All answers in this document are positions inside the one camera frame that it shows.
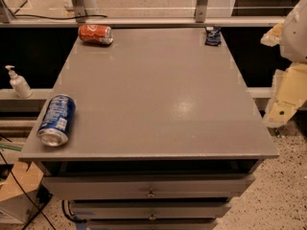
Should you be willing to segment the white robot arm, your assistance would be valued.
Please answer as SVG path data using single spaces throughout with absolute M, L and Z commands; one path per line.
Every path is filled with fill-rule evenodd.
M 279 45 L 280 55 L 291 62 L 285 71 L 275 71 L 263 117 L 267 127 L 282 127 L 307 101 L 307 0 L 300 0 L 283 23 L 263 34 L 261 43 Z

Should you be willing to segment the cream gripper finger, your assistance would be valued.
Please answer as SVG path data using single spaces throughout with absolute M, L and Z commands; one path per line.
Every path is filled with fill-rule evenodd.
M 269 29 L 265 34 L 263 34 L 260 42 L 266 46 L 276 46 L 280 42 L 281 32 L 283 24 L 278 23 Z
M 307 101 L 307 64 L 292 63 L 285 71 L 276 70 L 271 93 L 263 122 L 267 127 L 282 127 Z

